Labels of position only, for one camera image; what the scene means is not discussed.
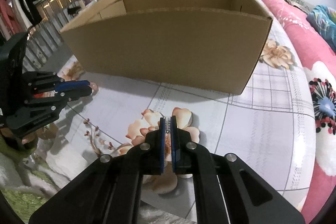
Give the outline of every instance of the pink blanket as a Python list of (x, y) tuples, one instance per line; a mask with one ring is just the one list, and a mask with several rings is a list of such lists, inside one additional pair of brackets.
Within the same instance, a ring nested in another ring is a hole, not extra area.
[(307, 22), (305, 13), (284, 0), (262, 0), (290, 38), (304, 67), (314, 104), (316, 160), (301, 210), (306, 223), (320, 211), (336, 185), (336, 55)]

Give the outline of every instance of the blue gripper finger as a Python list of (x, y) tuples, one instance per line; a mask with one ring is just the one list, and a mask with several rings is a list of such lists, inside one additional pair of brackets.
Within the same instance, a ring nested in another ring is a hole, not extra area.
[(78, 88), (81, 88), (82, 86), (90, 85), (90, 82), (88, 80), (82, 80), (82, 81), (66, 81), (61, 82), (57, 86), (55, 86), (55, 91), (61, 92), (65, 90), (75, 90)]
[(173, 123), (170, 122), (171, 121), (171, 117), (169, 118), (169, 128), (170, 128), (170, 149), (171, 149), (171, 164), (172, 164), (172, 169), (173, 172), (175, 173), (176, 171), (176, 153), (175, 153), (175, 134), (177, 134), (177, 132), (175, 132), (174, 127), (171, 126)]
[(160, 150), (160, 169), (161, 174), (165, 169), (165, 139), (166, 139), (166, 120), (163, 119), (163, 125), (161, 126), (161, 150)]

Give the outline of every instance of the blue cloth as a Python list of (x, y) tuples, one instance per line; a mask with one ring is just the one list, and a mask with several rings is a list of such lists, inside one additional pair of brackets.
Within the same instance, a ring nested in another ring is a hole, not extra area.
[(317, 5), (307, 16), (307, 21), (336, 52), (336, 10)]

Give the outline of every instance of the cardboard box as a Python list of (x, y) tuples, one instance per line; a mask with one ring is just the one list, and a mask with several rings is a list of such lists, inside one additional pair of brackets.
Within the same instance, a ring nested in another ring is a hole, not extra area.
[(61, 34), (87, 71), (241, 94), (271, 24), (255, 0), (101, 0)]

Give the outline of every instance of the metal screw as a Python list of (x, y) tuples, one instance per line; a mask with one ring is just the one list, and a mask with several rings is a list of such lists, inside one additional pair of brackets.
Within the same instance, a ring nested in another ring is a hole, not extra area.
[(237, 156), (235, 154), (233, 154), (233, 153), (229, 153), (229, 154), (226, 155), (226, 159), (228, 161), (234, 162), (234, 161), (236, 161)]
[(187, 143), (187, 148), (189, 149), (195, 149), (197, 147), (197, 144), (194, 142)]
[(151, 148), (151, 145), (149, 144), (149, 143), (142, 143), (141, 145), (140, 145), (140, 149), (141, 150), (148, 150), (148, 149), (150, 149)]
[(107, 155), (107, 154), (100, 157), (100, 162), (102, 162), (102, 163), (107, 163), (110, 160), (111, 160), (111, 157), (110, 157), (110, 155)]

